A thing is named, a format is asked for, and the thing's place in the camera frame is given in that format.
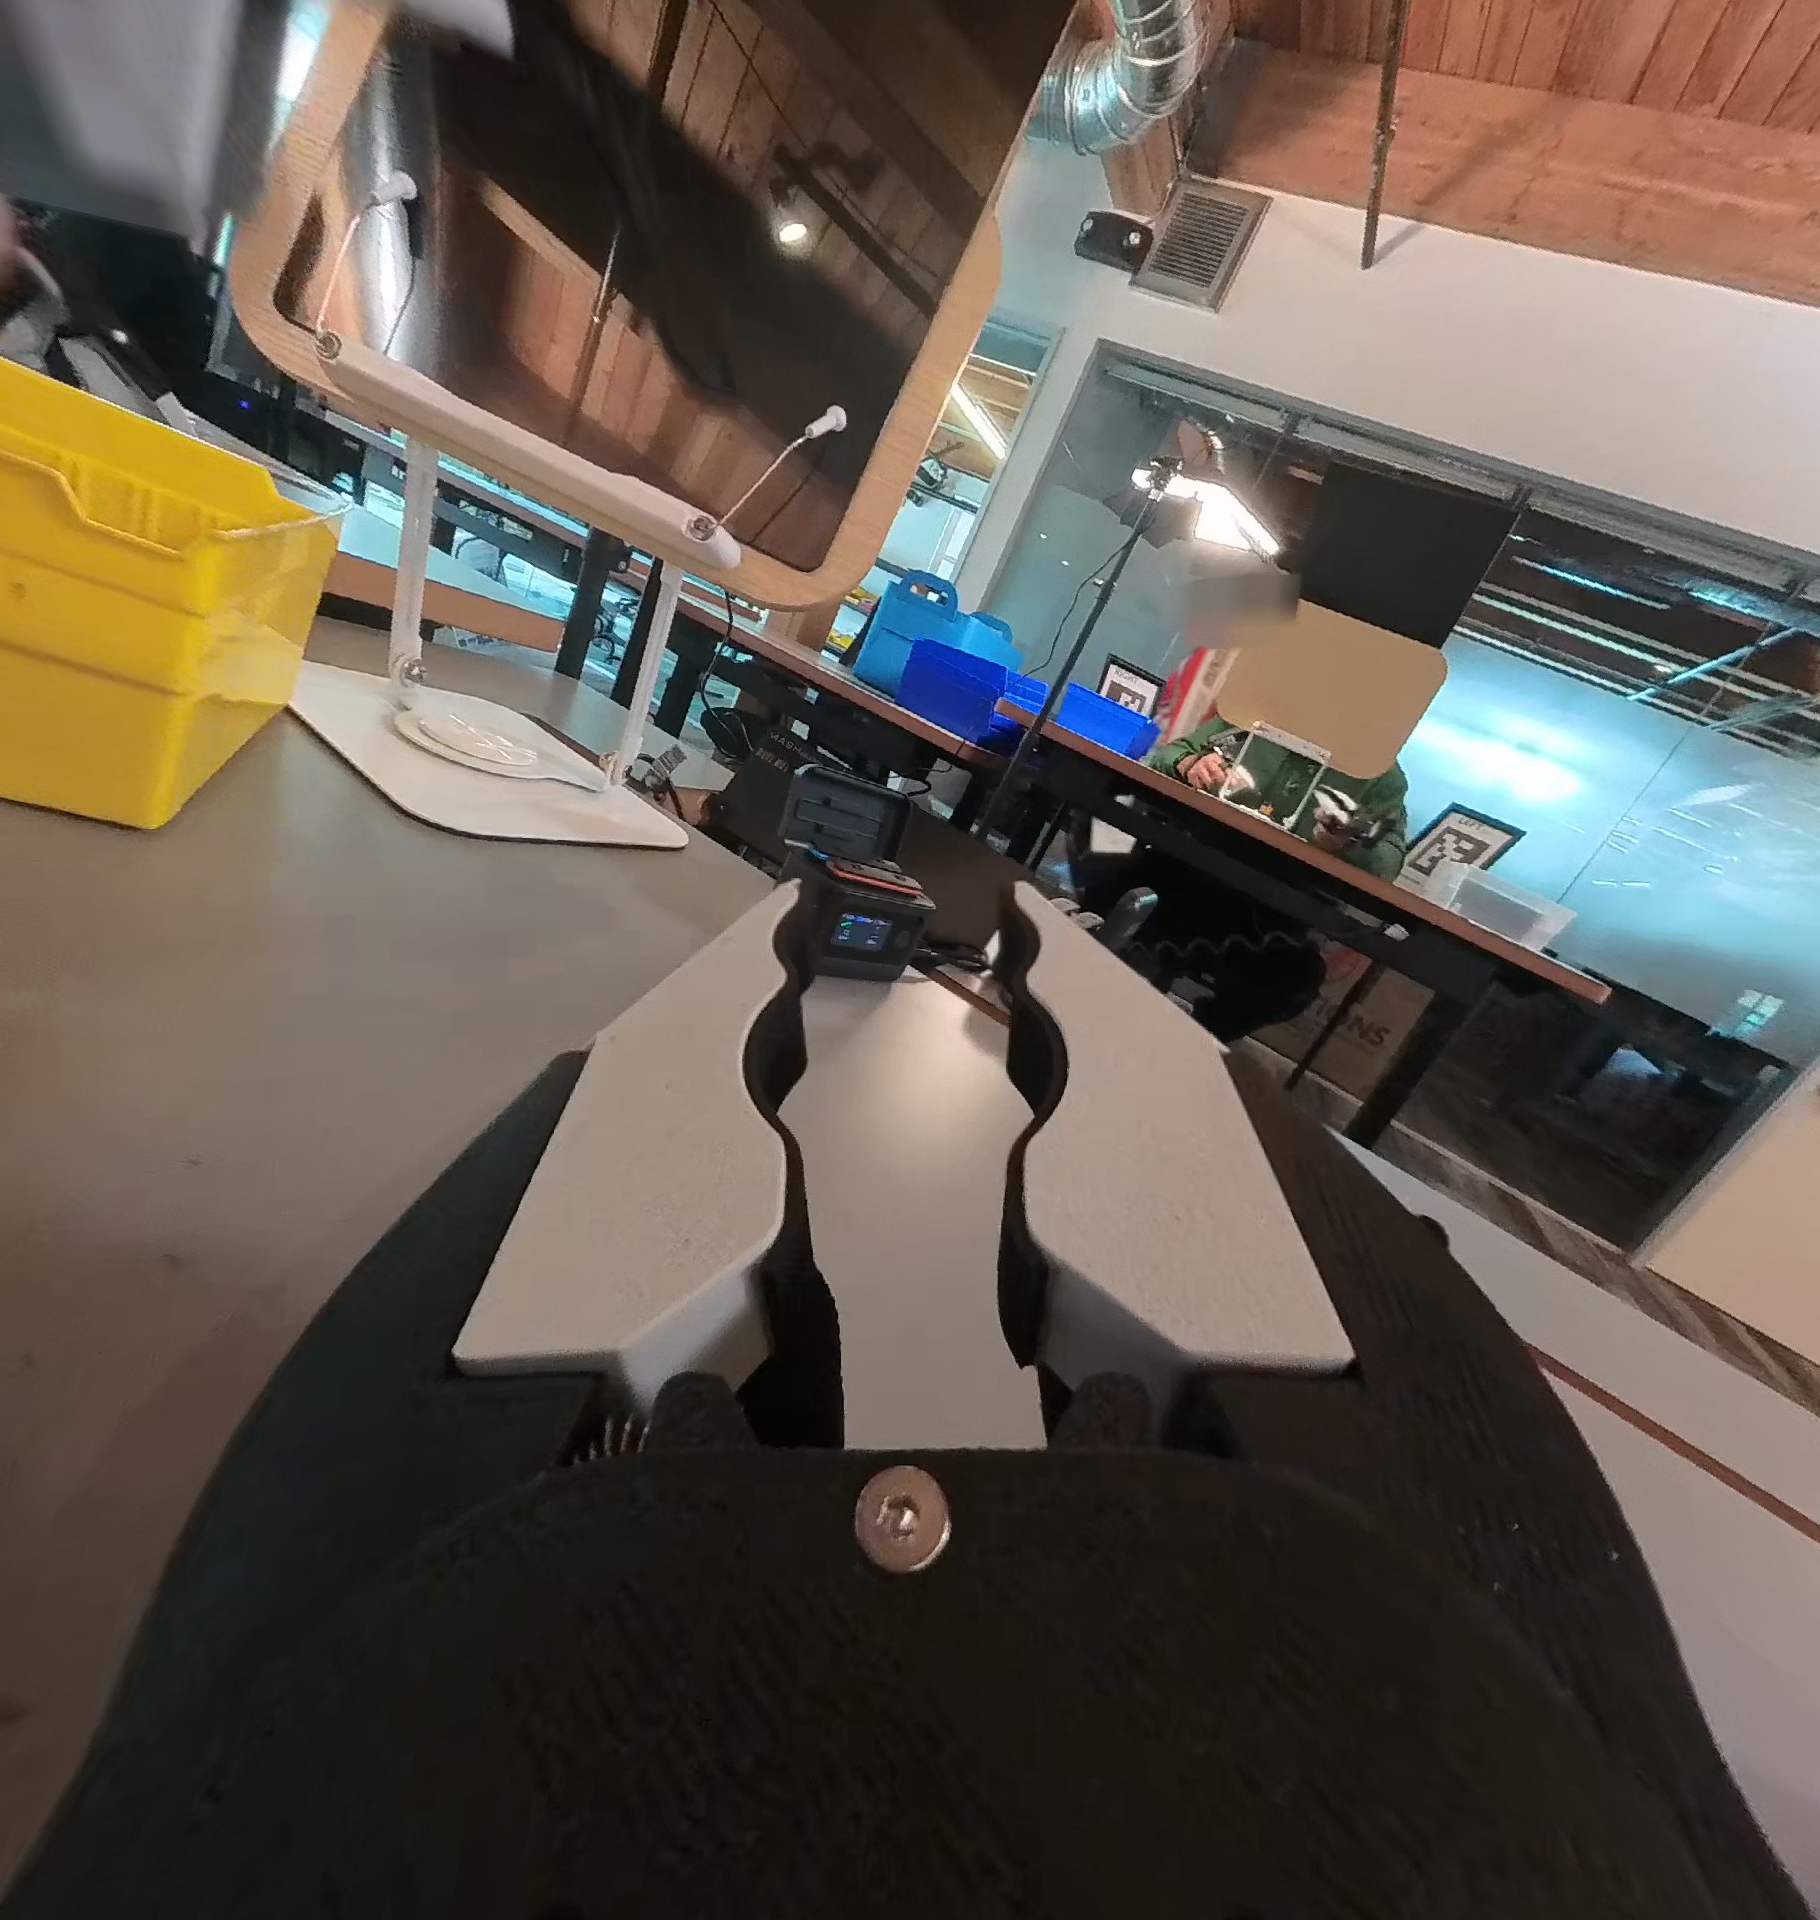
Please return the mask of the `silver elbow air duct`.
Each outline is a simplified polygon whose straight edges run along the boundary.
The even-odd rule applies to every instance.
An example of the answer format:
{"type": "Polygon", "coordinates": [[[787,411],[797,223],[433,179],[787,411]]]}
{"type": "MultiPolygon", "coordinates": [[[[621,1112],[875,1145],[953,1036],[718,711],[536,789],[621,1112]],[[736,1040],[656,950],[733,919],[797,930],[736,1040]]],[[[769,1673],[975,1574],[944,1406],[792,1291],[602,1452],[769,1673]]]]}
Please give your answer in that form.
{"type": "Polygon", "coordinates": [[[1026,138],[1077,156],[1183,153],[1205,78],[1247,13],[1237,2],[1077,5],[1046,64],[1026,138]]]}

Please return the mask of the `dark blue storage bin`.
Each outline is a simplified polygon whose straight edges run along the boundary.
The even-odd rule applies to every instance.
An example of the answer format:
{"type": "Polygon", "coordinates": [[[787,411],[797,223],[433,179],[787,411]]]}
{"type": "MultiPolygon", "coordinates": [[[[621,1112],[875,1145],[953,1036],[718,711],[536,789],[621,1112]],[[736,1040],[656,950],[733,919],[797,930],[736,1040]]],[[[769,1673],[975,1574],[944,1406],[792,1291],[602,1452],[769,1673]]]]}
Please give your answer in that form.
{"type": "Polygon", "coordinates": [[[897,705],[971,746],[1010,757],[1046,692],[1045,682],[992,659],[919,640],[901,666],[897,705]]]}
{"type": "MultiPolygon", "coordinates": [[[[1049,686],[1034,678],[1006,678],[995,706],[1001,718],[1032,718],[1042,708],[1049,686]]],[[[1052,724],[1107,753],[1139,761],[1158,743],[1154,714],[1096,695],[1089,686],[1067,683],[1052,708],[1052,724]]]]}

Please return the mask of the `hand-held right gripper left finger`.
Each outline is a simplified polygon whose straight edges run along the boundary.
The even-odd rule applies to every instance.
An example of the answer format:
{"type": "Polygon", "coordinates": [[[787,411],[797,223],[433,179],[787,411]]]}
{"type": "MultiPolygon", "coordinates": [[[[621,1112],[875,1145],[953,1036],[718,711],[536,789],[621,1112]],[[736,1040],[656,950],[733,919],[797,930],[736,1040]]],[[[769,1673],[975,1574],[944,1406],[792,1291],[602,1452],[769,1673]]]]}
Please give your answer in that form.
{"type": "Polygon", "coordinates": [[[640,1414],[713,1375],[766,1444],[846,1442],[839,1314],[782,1117],[808,1069],[806,932],[784,880],[590,1045],[453,1342],[462,1375],[599,1375],[640,1414]]]}

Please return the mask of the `black wavy-back chair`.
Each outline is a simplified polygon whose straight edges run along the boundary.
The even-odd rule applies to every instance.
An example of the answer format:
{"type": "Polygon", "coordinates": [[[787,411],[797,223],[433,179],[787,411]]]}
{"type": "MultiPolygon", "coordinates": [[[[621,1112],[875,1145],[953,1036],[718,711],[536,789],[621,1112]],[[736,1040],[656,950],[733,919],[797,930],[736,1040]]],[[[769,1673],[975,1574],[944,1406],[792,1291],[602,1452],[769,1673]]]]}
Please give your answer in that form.
{"type": "Polygon", "coordinates": [[[1305,926],[1210,880],[1127,877],[1089,887],[1080,906],[1105,919],[1139,887],[1155,906],[1123,944],[1123,962],[1160,994],[1191,982],[1191,1013],[1218,1043],[1293,1022],[1323,990],[1325,953],[1305,926]]]}

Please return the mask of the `metal ceiling rod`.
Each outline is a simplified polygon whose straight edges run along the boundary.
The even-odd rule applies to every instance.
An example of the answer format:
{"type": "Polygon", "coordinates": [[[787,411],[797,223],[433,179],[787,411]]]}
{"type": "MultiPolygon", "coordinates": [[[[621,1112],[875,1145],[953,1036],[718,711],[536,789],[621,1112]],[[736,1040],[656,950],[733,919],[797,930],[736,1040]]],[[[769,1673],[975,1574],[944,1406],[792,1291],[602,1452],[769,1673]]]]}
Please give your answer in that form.
{"type": "Polygon", "coordinates": [[[1403,48],[1412,2],[1391,2],[1386,43],[1377,65],[1377,114],[1373,124],[1369,183],[1364,203],[1358,268],[1372,270],[1377,262],[1377,236],[1386,198],[1388,159],[1399,128],[1399,84],[1403,76],[1403,48]]]}

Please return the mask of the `light blue tote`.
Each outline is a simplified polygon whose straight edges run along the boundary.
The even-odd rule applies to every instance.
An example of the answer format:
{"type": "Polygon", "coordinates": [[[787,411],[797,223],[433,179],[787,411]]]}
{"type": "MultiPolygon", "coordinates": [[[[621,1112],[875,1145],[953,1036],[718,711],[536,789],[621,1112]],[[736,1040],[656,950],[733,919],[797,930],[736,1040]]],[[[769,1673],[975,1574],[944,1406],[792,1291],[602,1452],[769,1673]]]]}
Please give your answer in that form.
{"type": "Polygon", "coordinates": [[[906,570],[877,600],[846,659],[847,672],[875,692],[897,699],[910,655],[931,642],[959,655],[1012,666],[1014,643],[995,623],[966,613],[959,592],[940,574],[906,570]]]}

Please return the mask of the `clear plastic box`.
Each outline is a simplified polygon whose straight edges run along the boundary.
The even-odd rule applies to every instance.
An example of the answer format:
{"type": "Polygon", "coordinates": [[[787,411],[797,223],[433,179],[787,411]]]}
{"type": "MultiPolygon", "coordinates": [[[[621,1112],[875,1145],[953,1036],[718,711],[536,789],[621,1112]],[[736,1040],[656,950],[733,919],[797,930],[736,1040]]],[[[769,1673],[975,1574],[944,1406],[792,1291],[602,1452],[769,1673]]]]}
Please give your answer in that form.
{"type": "Polygon", "coordinates": [[[1576,909],[1485,867],[1463,867],[1451,883],[1448,909],[1495,938],[1531,951],[1558,944],[1576,909]]]}

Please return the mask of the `wall vent grille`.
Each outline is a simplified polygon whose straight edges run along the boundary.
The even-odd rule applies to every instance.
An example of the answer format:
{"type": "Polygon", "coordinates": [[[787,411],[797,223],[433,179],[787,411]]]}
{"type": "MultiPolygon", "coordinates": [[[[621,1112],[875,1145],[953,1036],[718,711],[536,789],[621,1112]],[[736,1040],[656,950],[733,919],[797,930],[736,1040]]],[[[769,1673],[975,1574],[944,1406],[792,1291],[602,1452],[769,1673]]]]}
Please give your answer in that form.
{"type": "Polygon", "coordinates": [[[1130,289],[1165,305],[1223,311],[1271,205],[1269,194],[1183,174],[1154,223],[1130,289]]]}

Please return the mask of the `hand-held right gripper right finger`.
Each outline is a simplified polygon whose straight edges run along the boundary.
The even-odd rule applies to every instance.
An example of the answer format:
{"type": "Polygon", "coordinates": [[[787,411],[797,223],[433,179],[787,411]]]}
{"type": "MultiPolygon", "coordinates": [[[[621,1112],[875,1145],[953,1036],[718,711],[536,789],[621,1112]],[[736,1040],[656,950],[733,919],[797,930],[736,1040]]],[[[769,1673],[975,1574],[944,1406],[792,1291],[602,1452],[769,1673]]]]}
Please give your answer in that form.
{"type": "Polygon", "coordinates": [[[998,909],[1008,1155],[998,1321],[1046,1431],[1132,1381],[1162,1438],[1193,1381],[1338,1379],[1328,1286],[1221,1047],[1030,880],[998,909]]]}

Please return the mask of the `long wooden-edged desk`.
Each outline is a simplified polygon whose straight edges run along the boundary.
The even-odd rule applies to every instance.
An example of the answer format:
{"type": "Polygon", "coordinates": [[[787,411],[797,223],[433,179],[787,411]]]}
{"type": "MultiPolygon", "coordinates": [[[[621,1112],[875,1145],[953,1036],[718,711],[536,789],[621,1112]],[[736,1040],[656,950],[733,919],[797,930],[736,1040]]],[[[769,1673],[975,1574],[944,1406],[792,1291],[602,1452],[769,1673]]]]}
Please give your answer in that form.
{"type": "MultiPolygon", "coordinates": [[[[975,823],[1006,764],[984,746],[910,713],[830,662],[802,638],[754,627],[726,595],[684,590],[666,651],[678,664],[664,695],[658,668],[644,668],[663,731],[679,734],[711,678],[763,700],[832,753],[888,772],[924,775],[937,764],[966,774],[961,817],[975,823]]],[[[1358,1102],[1346,1139],[1376,1147],[1426,1074],[1446,1054],[1493,988],[1521,995],[1561,994],[1603,1006],[1610,988],[1587,972],[1523,947],[1403,887],[1291,837],[1257,814],[1201,795],[1049,724],[1039,772],[1019,774],[1021,807],[1040,807],[1055,830],[1066,807],[1080,809],[1229,885],[1283,921],[1367,956],[1383,974],[1426,988],[1430,1001],[1410,1036],[1358,1102]]]]}

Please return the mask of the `cardboard box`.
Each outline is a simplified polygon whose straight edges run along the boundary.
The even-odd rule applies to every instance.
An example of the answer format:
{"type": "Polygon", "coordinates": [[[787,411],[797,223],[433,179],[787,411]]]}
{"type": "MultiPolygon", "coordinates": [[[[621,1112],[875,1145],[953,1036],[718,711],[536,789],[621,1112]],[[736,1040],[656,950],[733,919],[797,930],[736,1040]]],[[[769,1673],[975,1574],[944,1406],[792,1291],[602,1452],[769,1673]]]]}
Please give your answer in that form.
{"type": "Polygon", "coordinates": [[[1255,1043],[1291,1066],[1323,1043],[1308,1074],[1364,1098],[1377,1089],[1430,1001],[1422,984],[1377,971],[1364,953],[1332,950],[1317,997],[1295,1018],[1258,1029],[1255,1043]]]}

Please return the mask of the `black square panel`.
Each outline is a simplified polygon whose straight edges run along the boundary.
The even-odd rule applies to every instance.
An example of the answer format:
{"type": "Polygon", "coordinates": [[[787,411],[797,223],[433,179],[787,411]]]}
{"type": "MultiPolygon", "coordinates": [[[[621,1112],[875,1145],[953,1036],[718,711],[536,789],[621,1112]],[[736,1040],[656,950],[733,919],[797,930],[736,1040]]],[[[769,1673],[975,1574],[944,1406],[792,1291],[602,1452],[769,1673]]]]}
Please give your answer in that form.
{"type": "Polygon", "coordinates": [[[1325,467],[1291,548],[1299,600],[1441,651],[1521,507],[1376,467],[1325,467]]]}

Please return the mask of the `white mirror stand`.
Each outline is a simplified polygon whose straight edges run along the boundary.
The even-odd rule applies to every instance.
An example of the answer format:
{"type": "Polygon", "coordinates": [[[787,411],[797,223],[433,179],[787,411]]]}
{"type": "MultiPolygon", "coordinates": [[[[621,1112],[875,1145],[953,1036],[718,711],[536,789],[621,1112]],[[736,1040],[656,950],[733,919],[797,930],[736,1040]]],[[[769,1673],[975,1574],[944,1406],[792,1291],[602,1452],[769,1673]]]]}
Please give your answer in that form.
{"type": "Polygon", "coordinates": [[[679,852],[687,833],[629,789],[649,726],[650,686],[670,640],[684,565],[728,580],[736,539],[698,507],[451,395],[384,350],[323,329],[316,357],[336,386],[404,435],[404,517],[391,653],[379,678],[307,662],[293,718],[419,823],[490,841],[679,852]],[[422,668],[422,615],[441,455],[453,450],[515,486],[554,498],[605,532],[640,542],[663,574],[645,662],[616,746],[587,757],[529,714],[434,689],[422,668]]]}

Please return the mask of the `yellow plastic bin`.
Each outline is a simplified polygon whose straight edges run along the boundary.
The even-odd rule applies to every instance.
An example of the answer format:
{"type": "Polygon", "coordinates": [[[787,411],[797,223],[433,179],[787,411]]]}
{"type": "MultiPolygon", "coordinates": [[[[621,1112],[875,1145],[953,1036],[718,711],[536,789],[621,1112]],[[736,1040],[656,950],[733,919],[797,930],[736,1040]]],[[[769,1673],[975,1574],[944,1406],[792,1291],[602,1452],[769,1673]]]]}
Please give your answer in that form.
{"type": "Polygon", "coordinates": [[[0,798],[174,820],[290,705],[345,514],[0,357],[0,798]]]}

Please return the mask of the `studio light on stand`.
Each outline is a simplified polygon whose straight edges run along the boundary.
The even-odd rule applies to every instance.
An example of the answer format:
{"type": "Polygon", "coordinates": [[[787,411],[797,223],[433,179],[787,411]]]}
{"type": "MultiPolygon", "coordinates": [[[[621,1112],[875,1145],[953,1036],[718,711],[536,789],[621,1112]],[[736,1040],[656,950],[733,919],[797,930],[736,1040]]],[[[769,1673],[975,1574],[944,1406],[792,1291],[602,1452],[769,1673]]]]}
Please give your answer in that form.
{"type": "Polygon", "coordinates": [[[1162,454],[1132,464],[1123,485],[1104,498],[1115,526],[1104,526],[1095,542],[1061,539],[1052,548],[1055,565],[1077,578],[1050,640],[1023,642],[1023,672],[1042,680],[1045,692],[974,821],[975,837],[997,852],[1012,842],[1003,827],[1008,801],[1032,775],[1035,741],[1061,713],[1118,593],[1127,593],[1129,662],[1162,668],[1162,680],[1188,653],[1234,653],[1258,624],[1293,619],[1300,582],[1282,569],[1279,544],[1229,489],[1221,447],[1207,428],[1180,421],[1162,454]]]}

